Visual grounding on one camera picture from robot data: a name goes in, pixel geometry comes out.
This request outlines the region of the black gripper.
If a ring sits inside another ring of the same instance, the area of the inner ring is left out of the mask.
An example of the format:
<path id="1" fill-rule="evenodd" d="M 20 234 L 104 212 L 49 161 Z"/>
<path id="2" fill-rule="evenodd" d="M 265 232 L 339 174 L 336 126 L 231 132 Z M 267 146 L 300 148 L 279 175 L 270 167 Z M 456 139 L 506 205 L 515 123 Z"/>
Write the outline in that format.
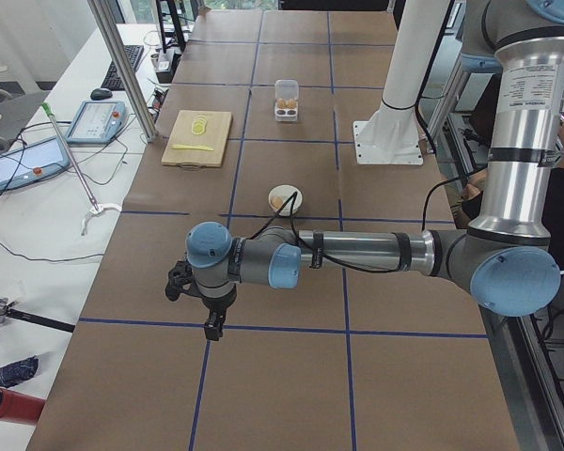
<path id="1" fill-rule="evenodd" d="M 207 340 L 219 341 L 223 337 L 226 312 L 236 300 L 236 290 L 219 297 L 201 297 L 203 304 L 210 310 L 208 319 L 204 323 L 204 335 Z"/>

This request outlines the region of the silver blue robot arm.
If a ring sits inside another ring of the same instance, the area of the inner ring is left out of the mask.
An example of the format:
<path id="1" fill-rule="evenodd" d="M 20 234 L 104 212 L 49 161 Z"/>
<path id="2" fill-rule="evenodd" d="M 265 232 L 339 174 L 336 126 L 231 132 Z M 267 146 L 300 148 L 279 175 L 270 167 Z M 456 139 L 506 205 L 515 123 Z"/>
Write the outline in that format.
<path id="1" fill-rule="evenodd" d="M 209 309 L 210 340 L 222 337 L 240 283 L 293 288 L 300 268 L 324 261 L 363 272 L 417 271 L 453 282 L 497 314 L 521 317 L 551 302 L 561 275 L 541 214 L 556 160 L 564 93 L 564 1 L 471 1 L 462 54 L 495 58 L 501 85 L 480 214 L 464 231 L 298 231 L 266 226 L 235 238 L 215 222 L 193 227 L 171 284 Z"/>

